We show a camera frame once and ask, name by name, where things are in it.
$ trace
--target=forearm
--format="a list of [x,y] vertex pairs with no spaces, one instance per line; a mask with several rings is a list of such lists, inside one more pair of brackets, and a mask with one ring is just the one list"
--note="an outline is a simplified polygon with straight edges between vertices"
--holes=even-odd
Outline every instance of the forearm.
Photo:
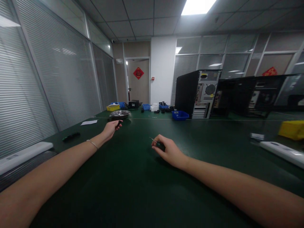
[[184,171],[265,227],[303,227],[304,199],[252,176],[193,158]]
[[[101,147],[105,138],[101,133],[91,141]],[[93,144],[83,142],[41,164],[0,193],[1,226],[29,226],[41,206],[96,151]]]

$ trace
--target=blue plastic bin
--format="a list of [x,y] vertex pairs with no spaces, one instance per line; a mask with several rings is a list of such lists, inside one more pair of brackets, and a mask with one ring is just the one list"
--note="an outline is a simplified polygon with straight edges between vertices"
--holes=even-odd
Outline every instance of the blue plastic bin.
[[186,120],[189,118],[189,114],[184,111],[172,111],[172,117],[175,120]]
[[150,106],[149,104],[142,104],[142,107],[144,110],[150,110]]
[[118,102],[120,105],[120,108],[125,108],[126,106],[124,105],[124,102]]
[[159,105],[159,109],[162,109],[162,108],[169,108],[169,106],[168,105],[164,105],[164,106]]

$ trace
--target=fluorescent light panel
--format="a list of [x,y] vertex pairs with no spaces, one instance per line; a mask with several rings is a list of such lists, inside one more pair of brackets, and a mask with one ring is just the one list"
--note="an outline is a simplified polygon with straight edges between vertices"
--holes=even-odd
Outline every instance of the fluorescent light panel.
[[210,65],[210,67],[217,67],[219,65],[222,65],[222,64],[221,63],[214,63],[214,64]]
[[182,49],[182,47],[176,47],[175,54],[178,54],[181,49]]
[[187,0],[181,15],[206,14],[216,0]]
[[3,17],[3,16],[0,16],[0,26],[1,27],[20,27],[19,24]]

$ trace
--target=yellow plastic bin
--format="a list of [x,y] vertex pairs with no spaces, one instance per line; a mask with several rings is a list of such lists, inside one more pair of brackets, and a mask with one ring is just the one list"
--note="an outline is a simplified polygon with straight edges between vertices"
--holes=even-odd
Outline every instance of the yellow plastic bin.
[[280,127],[279,135],[292,140],[304,138],[304,120],[284,121]]
[[120,109],[119,104],[110,104],[109,106],[107,106],[108,111],[116,111],[117,109]]

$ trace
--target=door frame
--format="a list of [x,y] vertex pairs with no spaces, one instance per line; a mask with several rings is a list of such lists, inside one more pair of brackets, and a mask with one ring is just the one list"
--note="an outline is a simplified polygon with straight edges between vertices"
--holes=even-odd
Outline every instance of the door frame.
[[[125,71],[125,78],[126,78],[126,87],[128,87],[127,85],[127,64],[126,64],[126,61],[127,60],[149,60],[149,104],[151,104],[151,57],[150,56],[146,56],[146,57],[127,57],[127,58],[124,58],[124,71]],[[128,103],[129,103],[129,97],[128,97],[128,89],[127,88],[127,100],[128,100]]]

